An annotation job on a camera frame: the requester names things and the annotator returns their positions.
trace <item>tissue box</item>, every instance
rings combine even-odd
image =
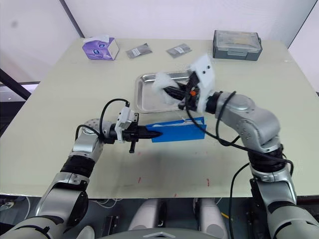
[[[119,52],[119,47],[113,37],[108,38],[108,40],[92,37],[92,40],[86,42],[82,49],[91,60],[115,60]]]

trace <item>white wall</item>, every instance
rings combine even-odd
[[[58,0],[0,0],[0,67],[18,82],[41,81],[78,37]]]
[[[287,46],[316,0],[66,0],[84,35],[212,39],[215,29],[256,31]]]
[[[313,88],[319,92],[319,3],[314,6],[289,51]]]

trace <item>gray packet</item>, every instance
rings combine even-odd
[[[187,52],[190,52],[190,51],[191,51],[190,47],[187,46],[184,43],[167,50],[168,54],[171,55],[172,58],[176,58],[178,56],[182,56],[182,55],[184,55],[184,54],[186,54]]]
[[[152,53],[152,50],[150,49],[150,47],[148,46],[147,43],[126,51],[126,54],[131,59],[138,57],[138,56],[145,55],[145,54],[149,54],[149,53]]]

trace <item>blue object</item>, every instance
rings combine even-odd
[[[194,118],[196,121],[201,121],[201,127],[206,129],[204,117]],[[153,143],[157,142],[171,142],[171,141],[183,141],[183,140],[194,140],[194,139],[204,139],[205,133],[201,131],[196,125],[186,124],[186,125],[172,125],[177,123],[183,123],[184,120],[175,120],[169,122],[159,122],[146,125],[148,130],[153,130],[161,132],[162,135],[156,138],[152,138]]]

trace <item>table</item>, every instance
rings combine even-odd
[[[128,59],[125,51],[147,42],[152,54]],[[183,71],[205,52],[209,40],[117,39],[116,61],[89,60],[76,40],[31,95],[0,140],[0,191],[41,196],[60,171],[74,143],[77,125],[98,118],[104,104],[126,98],[134,108],[134,85],[143,73]],[[166,50],[186,43],[192,49],[172,59]],[[257,62],[214,60],[216,89],[245,94],[271,110],[281,123],[280,137],[295,163],[298,195],[319,194],[319,99],[288,53],[275,41],[263,41]],[[115,121],[122,108],[114,103],[105,116]],[[178,120],[185,112],[140,114],[140,124]],[[207,129],[216,119],[206,114]],[[221,124],[220,134],[236,132]],[[248,161],[247,153],[205,140],[151,143],[140,140],[136,153],[129,143],[105,145],[87,188],[89,198],[227,197],[233,174]],[[251,172],[245,169],[234,197],[249,197]]]

